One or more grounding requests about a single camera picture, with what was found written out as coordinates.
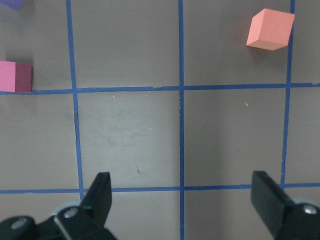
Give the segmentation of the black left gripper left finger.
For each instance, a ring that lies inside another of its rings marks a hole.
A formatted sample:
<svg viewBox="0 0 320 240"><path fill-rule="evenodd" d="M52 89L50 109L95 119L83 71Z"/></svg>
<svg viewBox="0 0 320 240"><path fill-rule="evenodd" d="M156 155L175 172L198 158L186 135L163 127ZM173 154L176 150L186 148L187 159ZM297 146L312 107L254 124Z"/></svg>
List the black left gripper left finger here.
<svg viewBox="0 0 320 240"><path fill-rule="evenodd" d="M65 240L114 240L105 228L112 205L111 176L100 172L78 206L57 213L54 223Z"/></svg>

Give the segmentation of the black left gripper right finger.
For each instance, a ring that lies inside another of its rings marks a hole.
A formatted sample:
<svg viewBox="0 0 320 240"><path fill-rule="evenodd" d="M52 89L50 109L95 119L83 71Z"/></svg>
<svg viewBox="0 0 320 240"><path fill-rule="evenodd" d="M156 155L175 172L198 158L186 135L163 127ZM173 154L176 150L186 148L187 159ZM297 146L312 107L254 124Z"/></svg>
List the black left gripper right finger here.
<svg viewBox="0 0 320 240"><path fill-rule="evenodd" d="M320 238L320 207L291 198L265 171L252 172L250 200L273 239Z"/></svg>

